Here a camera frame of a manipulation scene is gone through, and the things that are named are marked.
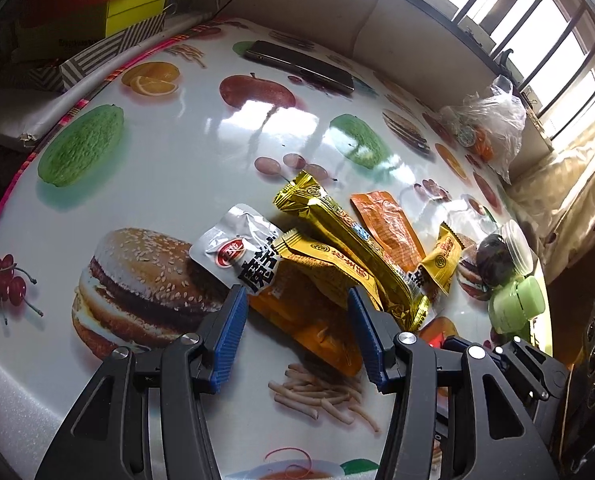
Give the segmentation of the small yellow candy packet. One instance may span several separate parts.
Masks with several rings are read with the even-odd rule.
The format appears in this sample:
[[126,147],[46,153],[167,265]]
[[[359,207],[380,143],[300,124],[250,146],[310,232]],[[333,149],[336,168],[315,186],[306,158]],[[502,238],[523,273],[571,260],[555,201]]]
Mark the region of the small yellow candy packet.
[[445,295],[450,293],[451,281],[453,281],[463,248],[465,245],[462,244],[457,234],[450,229],[446,222],[442,222],[435,245],[419,263],[431,281]]

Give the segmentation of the white foam sheet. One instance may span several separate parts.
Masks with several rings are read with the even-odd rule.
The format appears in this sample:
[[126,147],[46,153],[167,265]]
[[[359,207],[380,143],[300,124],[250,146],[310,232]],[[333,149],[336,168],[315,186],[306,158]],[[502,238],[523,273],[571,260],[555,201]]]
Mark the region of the white foam sheet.
[[0,452],[20,476],[40,466],[61,422],[0,367]]

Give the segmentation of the black white striped box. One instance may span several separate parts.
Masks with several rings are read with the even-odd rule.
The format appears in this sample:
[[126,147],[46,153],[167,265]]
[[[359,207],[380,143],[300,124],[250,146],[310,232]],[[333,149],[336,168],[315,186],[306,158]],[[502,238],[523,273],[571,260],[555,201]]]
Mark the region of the black white striped box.
[[102,39],[68,58],[59,66],[59,90],[71,89],[99,66],[111,61],[124,51],[137,46],[141,41],[162,32],[166,13],[162,12],[153,18],[147,18],[135,25],[127,27],[109,38]]

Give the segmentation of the clear jar with dark contents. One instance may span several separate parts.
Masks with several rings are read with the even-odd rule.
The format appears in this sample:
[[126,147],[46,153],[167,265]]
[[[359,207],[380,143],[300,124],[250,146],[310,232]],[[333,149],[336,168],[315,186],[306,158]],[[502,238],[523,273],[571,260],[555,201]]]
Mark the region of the clear jar with dark contents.
[[507,221],[482,240],[475,262],[477,272],[489,287],[506,285],[534,270],[532,248],[515,220]]

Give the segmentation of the long gold snack bar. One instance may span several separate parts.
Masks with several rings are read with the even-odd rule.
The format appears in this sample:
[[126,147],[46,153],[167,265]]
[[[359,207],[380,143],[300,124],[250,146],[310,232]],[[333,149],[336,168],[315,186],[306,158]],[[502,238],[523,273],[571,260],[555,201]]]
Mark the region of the long gold snack bar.
[[429,313],[429,298],[412,274],[401,268],[311,174],[301,171],[281,188],[274,204],[285,214],[307,220],[332,245],[369,271],[382,292],[383,309],[403,330],[420,330]]

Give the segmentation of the green cream jar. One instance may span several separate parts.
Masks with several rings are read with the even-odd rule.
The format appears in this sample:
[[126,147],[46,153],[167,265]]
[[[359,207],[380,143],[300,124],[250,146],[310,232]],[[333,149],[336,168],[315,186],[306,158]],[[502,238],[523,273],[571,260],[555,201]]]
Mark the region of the green cream jar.
[[517,332],[545,311],[545,295],[534,275],[497,289],[488,305],[491,325],[499,334]]

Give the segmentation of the white orange konjac snack pouch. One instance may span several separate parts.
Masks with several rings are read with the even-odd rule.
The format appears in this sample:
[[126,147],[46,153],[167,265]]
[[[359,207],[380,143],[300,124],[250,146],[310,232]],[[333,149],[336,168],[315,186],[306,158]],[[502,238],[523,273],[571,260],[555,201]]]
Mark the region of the white orange konjac snack pouch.
[[363,360],[343,304],[324,294],[273,242],[282,232],[246,204],[232,206],[192,244],[189,256],[317,358],[352,377]]

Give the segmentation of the yellow peanut candy packet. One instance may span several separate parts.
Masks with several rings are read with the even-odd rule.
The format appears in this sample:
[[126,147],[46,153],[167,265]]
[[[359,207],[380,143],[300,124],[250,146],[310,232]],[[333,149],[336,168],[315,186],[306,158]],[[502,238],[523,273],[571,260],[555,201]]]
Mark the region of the yellow peanut candy packet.
[[297,229],[278,236],[273,241],[273,248],[343,309],[347,308],[348,292],[353,287],[360,286],[367,292],[375,310],[383,310],[375,278],[358,263],[346,257],[340,249],[313,240]]

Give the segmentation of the beige curtain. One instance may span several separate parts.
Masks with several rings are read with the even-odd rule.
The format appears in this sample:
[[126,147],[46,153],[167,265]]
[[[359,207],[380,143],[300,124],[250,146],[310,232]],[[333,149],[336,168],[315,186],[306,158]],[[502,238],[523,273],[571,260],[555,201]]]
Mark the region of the beige curtain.
[[595,247],[595,117],[507,189],[547,283]]

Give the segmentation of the clear plastic bag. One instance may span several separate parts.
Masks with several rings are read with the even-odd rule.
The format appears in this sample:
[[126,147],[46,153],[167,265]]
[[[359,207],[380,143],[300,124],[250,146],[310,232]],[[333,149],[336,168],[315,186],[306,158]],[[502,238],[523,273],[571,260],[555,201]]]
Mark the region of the clear plastic bag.
[[460,146],[510,184],[510,165],[521,150],[526,109],[506,76],[496,77],[487,90],[488,96],[476,93],[459,105],[442,107],[439,116]]

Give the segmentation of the yellow green box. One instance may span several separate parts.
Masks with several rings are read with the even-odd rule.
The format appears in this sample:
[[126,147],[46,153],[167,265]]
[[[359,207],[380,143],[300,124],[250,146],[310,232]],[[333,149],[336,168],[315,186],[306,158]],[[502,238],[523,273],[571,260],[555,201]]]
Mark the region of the yellow green box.
[[165,0],[110,0],[106,6],[104,36],[110,37],[164,11]]

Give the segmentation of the orange flat snack packet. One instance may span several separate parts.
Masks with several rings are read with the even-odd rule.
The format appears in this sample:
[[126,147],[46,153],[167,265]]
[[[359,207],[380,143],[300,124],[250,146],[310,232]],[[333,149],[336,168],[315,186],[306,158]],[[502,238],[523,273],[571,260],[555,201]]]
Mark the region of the orange flat snack packet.
[[353,194],[351,203],[365,228],[392,260],[404,271],[415,271],[425,252],[395,198],[386,191],[372,191]]

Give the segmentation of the black smartphone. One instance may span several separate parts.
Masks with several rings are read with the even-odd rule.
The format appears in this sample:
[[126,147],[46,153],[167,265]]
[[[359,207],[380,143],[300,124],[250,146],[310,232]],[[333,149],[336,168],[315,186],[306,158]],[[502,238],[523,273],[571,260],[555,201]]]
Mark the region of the black smartphone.
[[254,41],[244,51],[244,56],[251,61],[282,68],[341,93],[352,94],[355,91],[353,77],[346,70],[278,44]]

